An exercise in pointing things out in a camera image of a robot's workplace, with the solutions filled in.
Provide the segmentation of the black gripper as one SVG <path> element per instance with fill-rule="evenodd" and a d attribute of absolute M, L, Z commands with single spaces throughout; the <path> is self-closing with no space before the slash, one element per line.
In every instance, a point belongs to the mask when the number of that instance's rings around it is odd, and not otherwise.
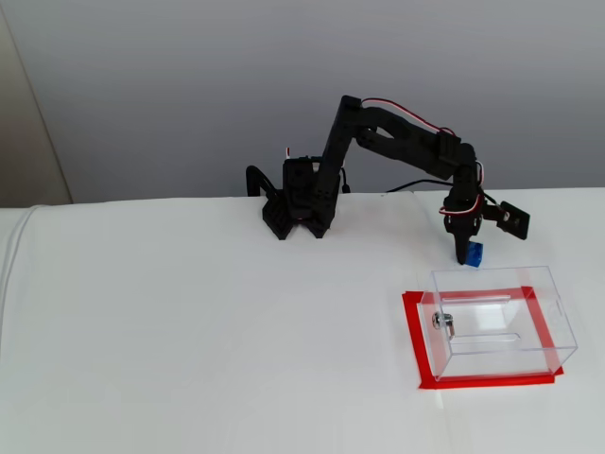
<path fill-rule="evenodd" d="M 484 197 L 478 189 L 467 192 L 451 189 L 439 210 L 446 231 L 454 237 L 456 258 L 460 265 L 467 263 L 470 238 L 480 228 L 483 205 Z"/>

